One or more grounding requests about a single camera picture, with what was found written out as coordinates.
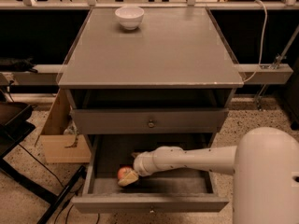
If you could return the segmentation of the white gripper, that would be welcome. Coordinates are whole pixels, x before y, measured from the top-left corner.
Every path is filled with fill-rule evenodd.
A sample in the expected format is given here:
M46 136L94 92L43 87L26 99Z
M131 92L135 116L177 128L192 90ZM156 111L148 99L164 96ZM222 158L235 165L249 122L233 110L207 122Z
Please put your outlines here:
M132 170L125 178L119 180L118 185L126 187L138 180L138 175L149 176L156 172L156 166L153 161L152 152L139 153L134 160L134 170Z

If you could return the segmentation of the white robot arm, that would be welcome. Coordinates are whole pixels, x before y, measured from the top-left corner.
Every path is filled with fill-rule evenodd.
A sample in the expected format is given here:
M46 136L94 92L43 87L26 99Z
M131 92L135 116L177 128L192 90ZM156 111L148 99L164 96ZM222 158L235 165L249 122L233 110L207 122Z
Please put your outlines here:
M136 153L118 171L118 185L179 168L234 177L233 224L299 224L299 143L281 130L253 129L231 147Z

